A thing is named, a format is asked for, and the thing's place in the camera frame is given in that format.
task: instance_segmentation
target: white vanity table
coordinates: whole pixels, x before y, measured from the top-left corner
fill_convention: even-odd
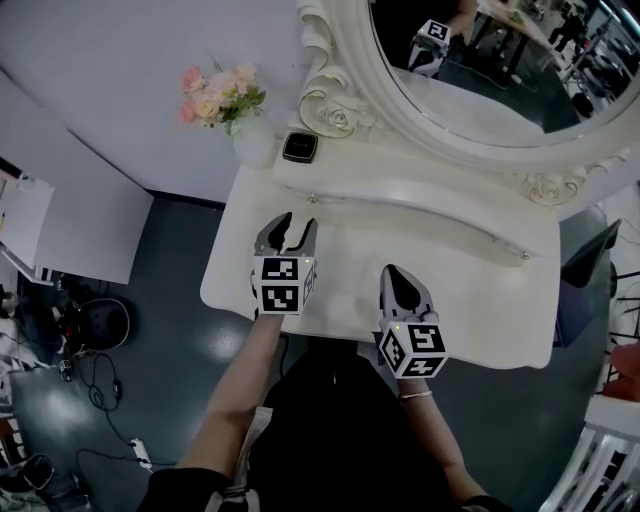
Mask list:
[[[291,128],[324,137],[312,164],[278,156],[272,169],[240,169],[203,301],[253,318],[255,237],[291,211],[294,220],[318,221],[318,279],[285,331],[373,342],[380,272],[393,263],[429,288],[452,357],[544,367],[560,279],[554,207],[635,140],[640,80],[609,111],[562,132],[544,134],[500,105],[503,131],[481,133],[481,122],[447,119],[447,109],[430,108],[394,74],[367,0],[298,0],[298,10],[303,43],[317,58]],[[478,112],[490,114],[490,105]]]

